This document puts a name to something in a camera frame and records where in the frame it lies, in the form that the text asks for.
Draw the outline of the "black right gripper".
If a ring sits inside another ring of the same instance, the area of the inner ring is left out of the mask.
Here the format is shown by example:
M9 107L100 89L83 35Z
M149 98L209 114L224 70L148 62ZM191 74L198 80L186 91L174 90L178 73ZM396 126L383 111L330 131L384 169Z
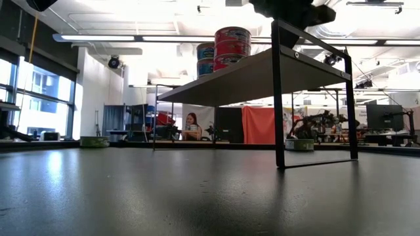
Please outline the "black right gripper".
M256 13L274 20L283 20L305 30L309 26L317 26L333 22L336 12L327 5L313 5L313 0L249 0ZM292 49L299 36L281 29L281 45Z

